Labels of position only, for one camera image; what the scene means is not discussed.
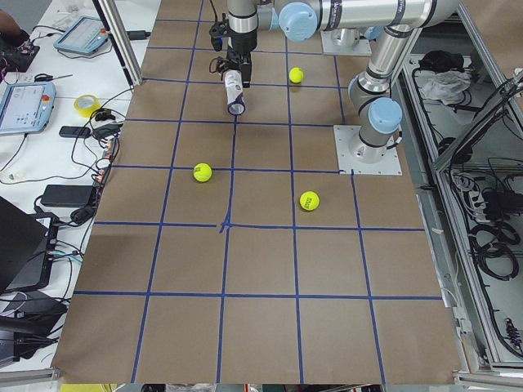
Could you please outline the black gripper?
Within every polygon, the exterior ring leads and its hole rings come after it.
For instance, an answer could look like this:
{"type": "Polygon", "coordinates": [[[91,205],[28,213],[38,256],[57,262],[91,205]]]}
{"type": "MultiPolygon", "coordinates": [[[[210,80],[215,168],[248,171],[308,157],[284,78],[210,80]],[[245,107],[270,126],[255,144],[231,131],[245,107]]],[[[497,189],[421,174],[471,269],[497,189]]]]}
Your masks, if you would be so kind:
{"type": "Polygon", "coordinates": [[[251,52],[257,47],[257,29],[248,33],[237,33],[230,29],[229,39],[227,58],[240,61],[239,70],[243,88],[250,88],[252,78],[251,52]]]}

